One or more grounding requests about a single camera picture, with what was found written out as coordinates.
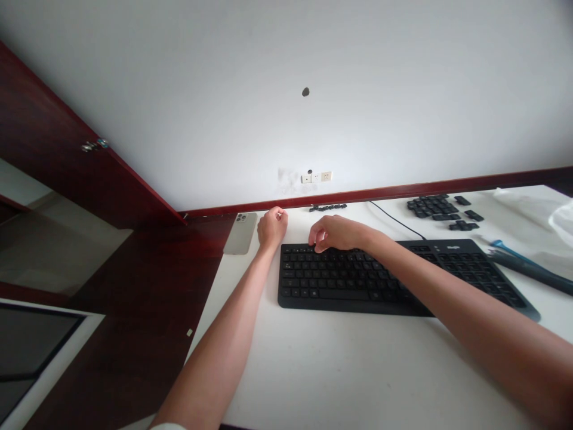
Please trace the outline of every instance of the black keyboard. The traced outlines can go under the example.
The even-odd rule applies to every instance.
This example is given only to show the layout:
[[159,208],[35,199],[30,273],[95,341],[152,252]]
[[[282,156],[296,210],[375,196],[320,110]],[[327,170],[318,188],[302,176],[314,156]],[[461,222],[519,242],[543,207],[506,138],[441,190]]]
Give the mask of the black keyboard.
[[[470,239],[398,241],[534,321],[539,312]],[[281,246],[278,302],[283,308],[433,317],[383,265],[362,250]]]

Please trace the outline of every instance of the baseboard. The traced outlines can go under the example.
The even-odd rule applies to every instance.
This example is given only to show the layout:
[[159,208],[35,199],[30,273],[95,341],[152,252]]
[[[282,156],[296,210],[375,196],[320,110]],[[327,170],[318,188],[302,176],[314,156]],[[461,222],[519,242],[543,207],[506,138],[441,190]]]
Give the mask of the baseboard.
[[180,212],[187,218],[223,215],[238,212],[254,212],[268,210],[274,206],[282,208],[326,205],[336,203],[351,203],[367,200],[381,200],[419,195],[479,191],[496,187],[517,187],[527,185],[543,185],[547,182],[563,181],[573,178],[573,166],[545,170],[530,170],[524,172],[504,173],[489,176],[475,176],[462,179],[451,179],[438,182],[425,182],[411,185],[398,185],[384,188],[373,188],[361,191],[347,191],[334,194],[295,197],[282,200],[270,200],[258,203],[245,203],[231,206],[197,209]]

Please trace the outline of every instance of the dark red wood trim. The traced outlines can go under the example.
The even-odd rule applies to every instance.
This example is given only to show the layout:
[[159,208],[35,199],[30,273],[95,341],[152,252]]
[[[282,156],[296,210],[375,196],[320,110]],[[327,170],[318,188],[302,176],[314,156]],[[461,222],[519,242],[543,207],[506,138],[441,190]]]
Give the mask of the dark red wood trim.
[[399,185],[384,188],[374,188],[362,191],[348,191],[318,196],[296,197],[283,200],[271,200],[258,203],[246,203],[233,206],[184,211],[189,217],[222,215],[238,212],[254,212],[268,210],[274,206],[282,208],[311,205],[326,205],[336,203],[352,203],[367,200],[380,200],[400,197],[413,197],[442,193],[479,191],[496,187],[515,187],[527,185],[542,185],[547,182],[560,181],[573,177],[573,166],[545,170],[531,170],[515,173],[504,173],[489,176],[475,176],[462,179],[452,179],[438,182],[426,182],[411,185]]
[[19,285],[0,282],[0,297],[3,299],[19,300],[21,302],[37,303],[39,305],[57,306],[61,308],[70,300],[68,296],[49,291],[35,290]]
[[175,215],[179,221],[181,221],[182,225],[187,225],[187,221],[185,221],[185,219],[183,218],[183,215],[181,215],[179,212],[177,212],[175,209],[173,209],[171,207],[171,205],[169,203],[167,203],[163,197],[161,197],[159,194],[157,194],[155,192],[155,190],[153,188],[151,188],[147,182],[145,182],[143,180],[143,178],[141,176],[139,176],[135,170],[133,170],[129,164],[127,164],[112,148],[107,148],[107,151],[109,151],[109,154],[115,159],[115,161],[117,161],[119,164],[121,164],[123,166],[124,169],[126,169],[128,172],[130,172],[140,183],[141,185],[143,185],[143,187],[149,191],[152,195],[155,196],[155,198],[157,200],[159,200],[161,203],[163,203],[163,205],[165,205],[165,208],[169,209],[169,211]]
[[2,194],[0,194],[0,203],[4,203],[12,207],[13,209],[16,209],[19,212],[32,212],[32,209],[30,209],[29,207],[21,205],[20,203],[17,203],[14,200],[9,199],[8,197],[4,197]]

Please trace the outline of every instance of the person's right hand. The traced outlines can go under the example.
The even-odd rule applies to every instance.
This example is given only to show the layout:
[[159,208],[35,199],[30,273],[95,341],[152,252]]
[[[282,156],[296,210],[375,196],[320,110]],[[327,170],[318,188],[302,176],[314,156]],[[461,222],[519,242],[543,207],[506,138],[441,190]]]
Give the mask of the person's right hand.
[[310,229],[309,245],[316,243],[315,252],[333,247],[340,250],[363,248],[365,241],[378,231],[339,215],[325,215]]

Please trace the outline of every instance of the white wall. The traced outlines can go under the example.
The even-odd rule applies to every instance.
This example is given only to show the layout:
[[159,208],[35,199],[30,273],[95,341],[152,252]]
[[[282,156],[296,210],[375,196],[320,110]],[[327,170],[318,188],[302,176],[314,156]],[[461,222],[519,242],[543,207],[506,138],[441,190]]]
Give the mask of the white wall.
[[0,36],[185,210],[573,164],[568,3],[0,0]]
[[0,158],[0,195],[28,206],[52,190]]

